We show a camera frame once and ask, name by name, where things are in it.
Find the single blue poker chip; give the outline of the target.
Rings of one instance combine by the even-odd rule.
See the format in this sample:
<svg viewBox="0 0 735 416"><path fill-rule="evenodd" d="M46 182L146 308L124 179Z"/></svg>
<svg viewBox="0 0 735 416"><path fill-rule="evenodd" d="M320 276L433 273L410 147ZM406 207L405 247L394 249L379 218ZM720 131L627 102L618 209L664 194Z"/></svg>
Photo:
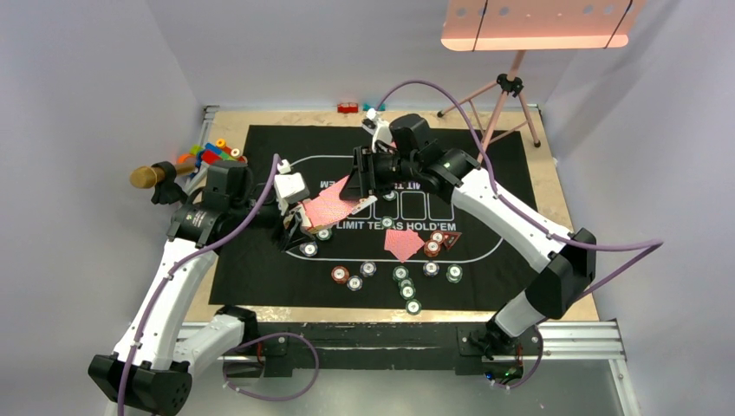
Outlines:
<svg viewBox="0 0 735 416"><path fill-rule="evenodd" d="M316 242L307 242L299 245L300 253L305 257L315 257L318 254L318 245Z"/></svg>

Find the single green poker chip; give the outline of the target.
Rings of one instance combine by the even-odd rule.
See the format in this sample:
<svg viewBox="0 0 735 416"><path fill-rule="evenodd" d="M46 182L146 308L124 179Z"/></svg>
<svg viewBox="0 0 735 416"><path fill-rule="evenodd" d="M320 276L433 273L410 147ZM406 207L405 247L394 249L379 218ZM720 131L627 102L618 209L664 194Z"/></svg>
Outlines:
<svg viewBox="0 0 735 416"><path fill-rule="evenodd" d="M329 239L332 238L332 236L333 236L333 232L331 229L323 229L316 233L316 237L320 241L328 241Z"/></svg>

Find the red playing card box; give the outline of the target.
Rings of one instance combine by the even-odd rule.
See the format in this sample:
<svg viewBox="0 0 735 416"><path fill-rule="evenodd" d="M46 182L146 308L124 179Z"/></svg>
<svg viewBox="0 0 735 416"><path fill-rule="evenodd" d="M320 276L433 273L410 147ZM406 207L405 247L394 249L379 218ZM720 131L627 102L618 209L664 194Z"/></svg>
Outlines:
<svg viewBox="0 0 735 416"><path fill-rule="evenodd" d="M299 204L287 212L283 220L284 229L293 235L297 231L302 234L312 234L313 225L303 205Z"/></svg>

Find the red backed card deck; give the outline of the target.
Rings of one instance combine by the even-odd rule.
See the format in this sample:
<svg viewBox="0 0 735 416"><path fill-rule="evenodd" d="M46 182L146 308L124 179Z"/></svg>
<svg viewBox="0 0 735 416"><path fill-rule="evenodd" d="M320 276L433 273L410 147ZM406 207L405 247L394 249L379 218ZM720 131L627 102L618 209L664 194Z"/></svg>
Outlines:
<svg viewBox="0 0 735 416"><path fill-rule="evenodd" d="M343 220L360 203L359 200L340 199L340 192L347 182L348 177L344 177L322 190L316 198L303 204L312 228L323 229Z"/></svg>

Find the red poker chip stack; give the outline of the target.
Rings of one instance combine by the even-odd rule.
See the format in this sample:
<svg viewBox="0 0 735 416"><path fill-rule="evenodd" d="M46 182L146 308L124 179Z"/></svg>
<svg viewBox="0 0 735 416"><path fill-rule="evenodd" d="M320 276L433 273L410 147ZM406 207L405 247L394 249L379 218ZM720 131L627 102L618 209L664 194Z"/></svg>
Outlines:
<svg viewBox="0 0 735 416"><path fill-rule="evenodd" d="M338 284L346 284L349 278L351 277L349 271L344 266L335 266L331 270L331 278L335 283Z"/></svg>

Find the dealt red card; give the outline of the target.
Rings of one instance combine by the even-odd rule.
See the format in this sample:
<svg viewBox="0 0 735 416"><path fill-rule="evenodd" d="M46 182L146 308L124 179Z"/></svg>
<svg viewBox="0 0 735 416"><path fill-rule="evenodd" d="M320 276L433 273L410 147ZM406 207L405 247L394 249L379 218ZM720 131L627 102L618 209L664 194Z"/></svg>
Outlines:
<svg viewBox="0 0 735 416"><path fill-rule="evenodd" d="M425 240L413 230L386 231L384 250L390 252L400 263L405 263L423 249Z"/></svg>
<svg viewBox="0 0 735 416"><path fill-rule="evenodd" d="M396 257L404 263L417 253L424 246L424 243L425 241L416 231L401 231L396 243Z"/></svg>

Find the blue poker chip stack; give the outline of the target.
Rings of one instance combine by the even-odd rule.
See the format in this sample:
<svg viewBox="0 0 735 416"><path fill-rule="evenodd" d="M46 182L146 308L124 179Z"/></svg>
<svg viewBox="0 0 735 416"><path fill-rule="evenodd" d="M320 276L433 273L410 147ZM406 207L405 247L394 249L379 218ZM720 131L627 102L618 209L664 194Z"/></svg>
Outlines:
<svg viewBox="0 0 735 416"><path fill-rule="evenodd" d="M360 266L360 274L363 277L371 277L376 273L376 271L376 263L372 261L363 262Z"/></svg>

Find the small red chip stack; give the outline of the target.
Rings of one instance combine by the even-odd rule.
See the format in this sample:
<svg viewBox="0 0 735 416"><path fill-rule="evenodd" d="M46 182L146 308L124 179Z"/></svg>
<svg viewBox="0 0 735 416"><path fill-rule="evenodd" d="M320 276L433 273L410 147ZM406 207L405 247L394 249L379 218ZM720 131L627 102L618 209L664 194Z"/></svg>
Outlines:
<svg viewBox="0 0 735 416"><path fill-rule="evenodd" d="M441 243L434 240L429 240L425 243L423 251L427 257L437 257L441 252Z"/></svg>

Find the triangular all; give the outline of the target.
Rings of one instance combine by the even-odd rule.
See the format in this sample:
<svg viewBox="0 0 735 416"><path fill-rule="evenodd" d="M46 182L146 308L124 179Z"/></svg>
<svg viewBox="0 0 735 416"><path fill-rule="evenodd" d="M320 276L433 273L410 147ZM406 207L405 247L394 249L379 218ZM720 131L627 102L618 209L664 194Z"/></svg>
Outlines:
<svg viewBox="0 0 735 416"><path fill-rule="evenodd" d="M461 232L456 232L456 231L444 232L444 237L442 241L443 246L447 250L450 250L453 247L453 245L457 243L461 235L462 235Z"/></svg>

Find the small green chip stack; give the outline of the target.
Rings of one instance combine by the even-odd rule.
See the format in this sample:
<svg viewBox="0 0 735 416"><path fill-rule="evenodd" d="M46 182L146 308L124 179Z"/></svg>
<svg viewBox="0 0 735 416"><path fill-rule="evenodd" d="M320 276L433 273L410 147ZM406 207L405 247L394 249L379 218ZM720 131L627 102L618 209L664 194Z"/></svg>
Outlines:
<svg viewBox="0 0 735 416"><path fill-rule="evenodd" d="M459 283L464 271L458 264L450 264L446 269L446 280L450 283Z"/></svg>

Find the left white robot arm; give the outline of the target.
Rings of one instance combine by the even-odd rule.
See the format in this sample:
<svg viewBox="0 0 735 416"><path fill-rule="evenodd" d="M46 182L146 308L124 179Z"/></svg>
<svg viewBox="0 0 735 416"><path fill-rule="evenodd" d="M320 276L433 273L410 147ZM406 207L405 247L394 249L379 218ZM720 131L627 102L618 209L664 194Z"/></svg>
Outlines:
<svg viewBox="0 0 735 416"><path fill-rule="evenodd" d="M88 375L104 393L109 415L176 415L193 382L221 356L261 354L289 333L262 335L254 311L220 308L194 335L179 331L205 274L219 251L252 226L275 227L289 242L308 223L289 214L308 197L301 174L274 158L259 197L250 168L218 161L205 169L205 184L179 193L159 267L133 321L109 354L90 362Z"/></svg>

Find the teal toy block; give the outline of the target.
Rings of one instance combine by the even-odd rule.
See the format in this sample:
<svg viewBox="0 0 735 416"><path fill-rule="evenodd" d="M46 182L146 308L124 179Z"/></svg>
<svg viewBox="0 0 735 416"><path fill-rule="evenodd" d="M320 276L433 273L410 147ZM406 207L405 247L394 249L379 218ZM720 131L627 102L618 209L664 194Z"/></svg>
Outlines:
<svg viewBox="0 0 735 416"><path fill-rule="evenodd" d="M363 110L363 111L367 112L367 111L368 111L368 110L370 110L370 109L375 109L375 110L376 110L376 111L378 111L378 112L383 112L383 111L385 111L385 110L386 110L386 105L385 105L385 104L380 104L380 105L379 105L379 106L377 106L377 107L371 106L371 105L370 105L370 104L368 104L368 103L364 103L364 104L362 105L362 110Z"/></svg>

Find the red toy block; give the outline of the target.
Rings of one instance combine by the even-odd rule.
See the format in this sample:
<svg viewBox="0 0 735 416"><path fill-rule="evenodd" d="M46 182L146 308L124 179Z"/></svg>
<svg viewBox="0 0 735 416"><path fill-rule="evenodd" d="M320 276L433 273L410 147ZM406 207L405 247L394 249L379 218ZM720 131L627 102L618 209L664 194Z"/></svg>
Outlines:
<svg viewBox="0 0 735 416"><path fill-rule="evenodd" d="M336 106L336 110L339 114L356 114L360 112L361 107L357 102L341 102Z"/></svg>

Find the colourful toy block vehicle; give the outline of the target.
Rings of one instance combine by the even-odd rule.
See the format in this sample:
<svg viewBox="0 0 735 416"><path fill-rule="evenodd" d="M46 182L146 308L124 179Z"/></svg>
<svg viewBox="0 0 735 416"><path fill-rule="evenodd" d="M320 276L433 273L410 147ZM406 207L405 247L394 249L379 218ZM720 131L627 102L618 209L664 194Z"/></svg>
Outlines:
<svg viewBox="0 0 735 416"><path fill-rule="evenodd" d="M203 164L210 165L218 160L247 162L247 158L239 148L230 147L226 140L218 139L214 143L207 142L203 146L192 146L187 153L178 156L176 163L193 165L193 171L197 172Z"/></svg>

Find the pink perforated panel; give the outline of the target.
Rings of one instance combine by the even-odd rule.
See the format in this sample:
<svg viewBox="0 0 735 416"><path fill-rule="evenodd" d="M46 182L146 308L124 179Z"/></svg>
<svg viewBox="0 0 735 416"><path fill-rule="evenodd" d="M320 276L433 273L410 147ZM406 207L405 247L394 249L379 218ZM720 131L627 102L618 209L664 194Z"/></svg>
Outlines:
<svg viewBox="0 0 735 416"><path fill-rule="evenodd" d="M455 0L441 42L451 51L608 49L628 44L645 1Z"/></svg>

